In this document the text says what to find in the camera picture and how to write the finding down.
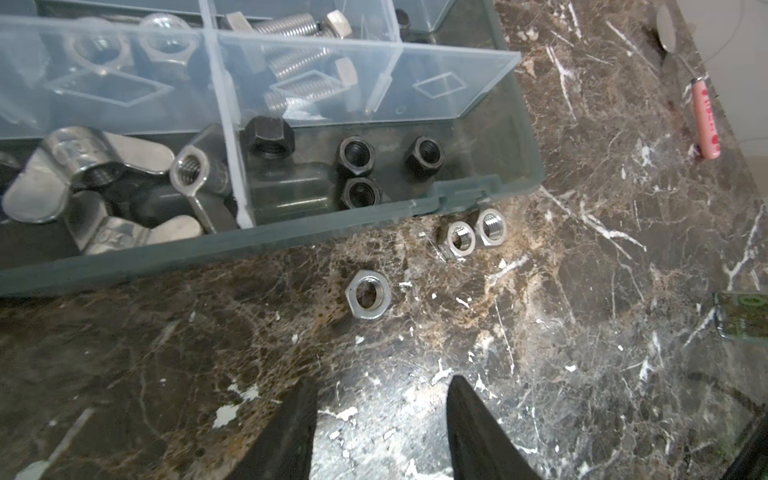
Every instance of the diamond-shaped label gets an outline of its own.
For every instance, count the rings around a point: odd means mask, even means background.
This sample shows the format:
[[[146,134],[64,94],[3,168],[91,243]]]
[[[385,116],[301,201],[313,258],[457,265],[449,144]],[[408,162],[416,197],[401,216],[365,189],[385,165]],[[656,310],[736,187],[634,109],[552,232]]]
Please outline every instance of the diamond-shaped label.
[[[413,87],[431,99],[445,97],[467,88],[467,84],[452,71],[413,84]]]
[[[312,70],[276,83],[270,89],[281,93],[286,98],[301,98],[306,101],[315,102],[338,95],[345,90],[349,90],[349,87],[345,86],[337,78],[326,75],[321,71]]]
[[[48,90],[59,95],[90,98],[120,107],[133,107],[143,101],[165,95],[174,88],[159,81],[148,80],[113,70],[99,75],[90,70],[80,70],[45,84]]]

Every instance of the stainless steel bolt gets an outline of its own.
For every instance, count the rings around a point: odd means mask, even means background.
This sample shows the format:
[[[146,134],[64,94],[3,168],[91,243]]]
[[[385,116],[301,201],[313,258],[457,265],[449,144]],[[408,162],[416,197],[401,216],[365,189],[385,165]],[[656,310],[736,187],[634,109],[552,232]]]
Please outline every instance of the stainless steel bolt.
[[[343,85],[342,88],[339,88],[339,84],[328,77],[310,76],[309,78],[302,78],[290,83],[290,90],[295,94],[293,97],[286,97],[271,90],[264,94],[267,110],[274,117],[281,117],[288,107],[306,109],[311,104],[324,101],[327,98],[334,98],[337,93],[357,85],[357,70],[349,57],[336,60],[334,66],[336,76]],[[354,107],[353,100],[354,98],[345,98],[351,107]]]
[[[314,34],[317,38],[347,38],[352,34],[344,14],[338,10],[330,12],[323,20],[323,30]],[[334,55],[331,48],[314,48],[312,50],[293,51],[269,62],[269,67],[278,81],[286,80],[295,75],[312,70],[315,65]]]
[[[253,26],[255,33],[264,35],[283,35],[286,37],[308,37],[319,31],[319,27],[312,15],[297,13],[287,17],[275,18],[259,22]]]

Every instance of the plastic organizer box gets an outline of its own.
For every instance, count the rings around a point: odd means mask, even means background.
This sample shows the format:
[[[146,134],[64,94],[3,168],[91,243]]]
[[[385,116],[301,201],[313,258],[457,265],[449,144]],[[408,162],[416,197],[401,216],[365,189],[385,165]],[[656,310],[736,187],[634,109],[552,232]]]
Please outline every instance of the plastic organizer box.
[[[489,0],[166,0],[161,11],[157,3],[0,5],[0,151],[24,162],[52,131],[87,126],[157,141],[178,153],[198,131],[221,124],[233,191],[228,204],[240,229],[61,258],[55,247],[61,226],[5,222],[0,295],[103,286],[397,218],[466,210],[541,182],[512,73],[520,54],[506,50]],[[408,15],[406,30],[396,8]],[[349,20],[348,38],[243,33],[227,29],[224,19],[242,12],[252,25],[296,13],[321,20],[333,10]],[[174,14],[188,27],[139,25],[154,12]],[[326,60],[297,74],[278,75],[270,64],[271,58],[313,55]],[[325,90],[307,94],[312,84]],[[242,142],[242,130],[256,115],[281,116],[293,127],[289,170],[300,177],[333,170],[343,138],[365,138],[376,151],[371,178],[383,202],[288,216],[265,207],[275,192],[265,187],[263,174],[275,174],[273,165]],[[435,138],[445,157],[429,181],[409,180],[402,169],[403,154],[418,135]],[[280,195],[291,198],[303,188],[284,186]]]

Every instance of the black hex nut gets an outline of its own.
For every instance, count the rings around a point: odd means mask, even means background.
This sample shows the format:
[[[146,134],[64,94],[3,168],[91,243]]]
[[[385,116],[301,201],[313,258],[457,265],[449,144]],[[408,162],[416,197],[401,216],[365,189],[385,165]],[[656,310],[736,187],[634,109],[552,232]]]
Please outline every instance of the black hex nut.
[[[378,205],[382,201],[379,186],[365,177],[350,178],[341,194],[342,208],[353,209]]]
[[[395,17],[397,18],[397,26],[400,28],[400,38],[407,34],[411,29],[411,19],[405,10],[395,8]]]
[[[373,171],[376,155],[373,146],[361,137],[348,137],[339,143],[336,159],[343,177],[367,177]]]
[[[293,129],[282,118],[251,118],[243,129],[243,142],[253,154],[267,160],[288,158],[296,150]]]
[[[406,152],[406,165],[417,178],[426,180],[442,167],[442,149],[436,140],[417,137]]]

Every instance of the brown marble surface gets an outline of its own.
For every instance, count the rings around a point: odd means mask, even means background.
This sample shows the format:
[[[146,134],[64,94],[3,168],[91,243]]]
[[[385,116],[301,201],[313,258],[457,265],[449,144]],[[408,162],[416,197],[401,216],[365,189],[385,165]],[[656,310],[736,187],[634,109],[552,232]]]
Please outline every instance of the brown marble surface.
[[[459,373],[543,478],[717,478],[768,392],[766,350],[712,324],[712,292],[768,283],[764,207],[723,112],[723,154],[700,163],[653,3],[496,8],[547,171],[497,203],[502,247],[445,262],[445,218],[422,217],[6,303],[0,478],[46,459],[43,478],[223,478],[304,375],[321,387],[313,478],[451,478]],[[360,268],[393,286],[376,322],[342,301]]]

